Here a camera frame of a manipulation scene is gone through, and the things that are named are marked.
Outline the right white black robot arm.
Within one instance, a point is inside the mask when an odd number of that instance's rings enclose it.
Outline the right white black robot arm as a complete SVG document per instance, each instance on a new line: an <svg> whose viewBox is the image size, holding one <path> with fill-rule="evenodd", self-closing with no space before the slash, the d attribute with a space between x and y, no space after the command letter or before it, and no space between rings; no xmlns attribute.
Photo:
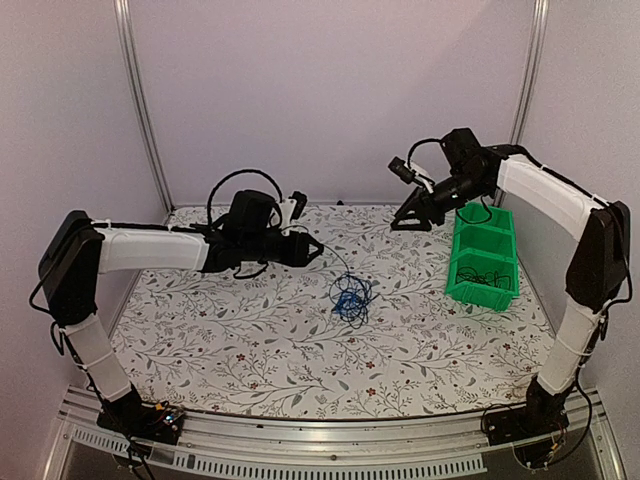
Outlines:
<svg viewBox="0 0 640 480"><path fill-rule="evenodd" d="M469 128L414 143L389 170L413 186L394 230L430 231L447 213L505 193L544 216L572 241L564 274L565 308L547 360L531 380L517 427L537 436L564 408L579 372L609 330L610 311L633 298L631 213L536 160L519 144L482 145Z"/></svg>

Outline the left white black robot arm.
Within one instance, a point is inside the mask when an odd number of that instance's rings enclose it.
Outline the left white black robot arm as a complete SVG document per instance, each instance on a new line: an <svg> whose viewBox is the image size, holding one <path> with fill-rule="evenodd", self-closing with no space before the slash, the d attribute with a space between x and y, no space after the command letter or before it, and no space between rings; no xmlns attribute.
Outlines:
<svg viewBox="0 0 640 480"><path fill-rule="evenodd" d="M307 198L245 189L220 217L206 215L189 227L114 223L71 211L38 265L34 289L46 299L41 312L52 320L50 335L85 372L104 409L128 434L148 426L149 407L114 353L98 318L99 275L125 270L177 269L200 273L239 271L245 262L308 266L324 252L312 235L295 229Z"/></svg>

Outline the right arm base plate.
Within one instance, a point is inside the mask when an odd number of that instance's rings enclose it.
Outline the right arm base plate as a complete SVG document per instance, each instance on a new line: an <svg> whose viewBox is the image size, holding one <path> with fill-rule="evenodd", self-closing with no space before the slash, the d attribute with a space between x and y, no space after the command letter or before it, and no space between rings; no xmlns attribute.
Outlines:
<svg viewBox="0 0 640 480"><path fill-rule="evenodd" d="M515 459L526 470L546 470L570 458L589 433L593 402L584 391L580 394L587 403L587 421L578 440L569 449L566 449L569 420L563 409L541 424L531 426L526 422L525 407L490 405L482 413L480 430L490 446L510 444Z"/></svg>

